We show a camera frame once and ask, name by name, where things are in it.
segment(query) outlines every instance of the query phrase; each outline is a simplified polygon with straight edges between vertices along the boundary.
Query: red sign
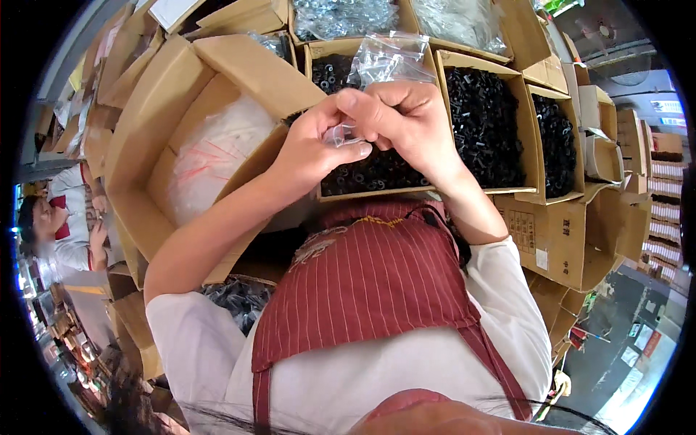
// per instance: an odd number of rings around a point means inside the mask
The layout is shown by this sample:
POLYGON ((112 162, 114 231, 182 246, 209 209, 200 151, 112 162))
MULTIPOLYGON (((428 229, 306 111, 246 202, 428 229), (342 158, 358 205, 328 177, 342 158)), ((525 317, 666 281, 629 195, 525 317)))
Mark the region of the red sign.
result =
POLYGON ((655 351, 657 344, 660 342, 660 337, 662 337, 662 334, 660 334, 658 331, 653 331, 653 334, 650 336, 650 340, 648 340, 648 344, 645 345, 645 348, 643 349, 643 355, 650 358, 652 353, 655 351))

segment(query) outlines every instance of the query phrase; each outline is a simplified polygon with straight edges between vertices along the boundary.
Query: lips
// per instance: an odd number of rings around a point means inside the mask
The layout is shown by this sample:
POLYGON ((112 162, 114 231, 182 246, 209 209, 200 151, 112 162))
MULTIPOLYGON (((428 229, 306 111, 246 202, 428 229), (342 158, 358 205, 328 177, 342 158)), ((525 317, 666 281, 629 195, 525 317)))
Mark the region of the lips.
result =
POLYGON ((425 402, 449 402, 451 399, 440 393, 435 393, 431 390, 422 388, 414 388, 412 390, 400 391, 390 397, 387 397, 382 403, 377 405, 370 414, 367 415, 365 421, 374 420, 377 417, 385 416, 397 411, 402 411, 406 408, 422 404, 425 402))

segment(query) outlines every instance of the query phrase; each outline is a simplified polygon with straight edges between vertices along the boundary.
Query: white shirt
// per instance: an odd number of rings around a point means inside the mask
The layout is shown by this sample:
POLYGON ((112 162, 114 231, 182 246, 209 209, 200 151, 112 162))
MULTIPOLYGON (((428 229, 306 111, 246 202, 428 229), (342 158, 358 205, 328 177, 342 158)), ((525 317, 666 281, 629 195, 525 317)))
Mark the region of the white shirt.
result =
MULTIPOLYGON (((551 343, 517 247, 508 237, 472 246, 471 251, 466 289, 481 313, 481 325, 526 397, 544 400, 551 384, 551 343)), ((177 402, 253 421, 251 351, 256 327, 245 338, 227 310, 196 292, 157 296, 146 314, 177 402)), ((454 329, 419 329, 312 350, 272 370, 271 424, 311 434, 345 433, 387 397, 409 388, 426 388, 514 417, 498 381, 454 329)), ((204 432, 196 425, 209 420, 184 413, 194 433, 204 432)), ((235 432, 224 427, 212 433, 235 432)))
MULTIPOLYGON (((85 205, 85 184, 82 163, 65 169, 48 184, 47 200, 68 212, 65 224, 56 232, 55 258, 62 267, 77 271, 93 270, 89 256, 89 230, 85 205)), ((111 251, 106 248, 108 264, 114 263, 111 251)))

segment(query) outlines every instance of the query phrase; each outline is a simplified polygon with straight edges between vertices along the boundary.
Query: hand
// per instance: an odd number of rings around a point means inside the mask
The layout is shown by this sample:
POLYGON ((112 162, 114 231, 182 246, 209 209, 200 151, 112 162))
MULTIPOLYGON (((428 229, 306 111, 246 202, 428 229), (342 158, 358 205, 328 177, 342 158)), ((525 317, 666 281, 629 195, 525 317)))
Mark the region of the hand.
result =
POLYGON ((435 85, 392 81, 372 84, 364 93, 344 89, 336 95, 339 110, 355 120, 361 137, 380 150, 395 148, 440 190, 469 174, 435 85))
POLYGON ((106 199, 106 195, 93 196, 92 207, 100 213, 106 213, 109 208, 109 201, 106 199))
POLYGON ((358 142, 339 148, 322 143, 322 136, 340 123, 342 114, 332 95, 300 116, 266 175, 282 190, 288 204, 306 195, 336 166, 366 158, 372 145, 358 142))
POLYGON ((97 220, 97 223, 94 224, 92 231, 89 233, 89 244, 92 248, 92 252, 101 251, 101 249, 98 248, 101 248, 104 245, 104 241, 106 240, 106 236, 108 234, 109 232, 106 231, 106 225, 104 225, 104 222, 97 220))

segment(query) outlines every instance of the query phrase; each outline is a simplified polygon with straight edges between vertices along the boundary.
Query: red striped apron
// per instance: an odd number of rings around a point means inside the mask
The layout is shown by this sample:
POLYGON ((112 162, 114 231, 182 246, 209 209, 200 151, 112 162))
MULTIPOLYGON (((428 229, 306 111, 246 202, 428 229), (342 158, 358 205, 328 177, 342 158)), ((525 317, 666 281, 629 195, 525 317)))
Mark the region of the red striped apron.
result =
POLYGON ((328 230, 310 236, 296 252, 254 335, 257 434, 267 433, 270 424, 273 364, 313 349, 433 326, 458 330, 500 382, 515 417, 531 418, 522 388, 468 298, 452 235, 424 205, 444 216, 442 203, 414 200, 330 213, 322 222, 328 230))

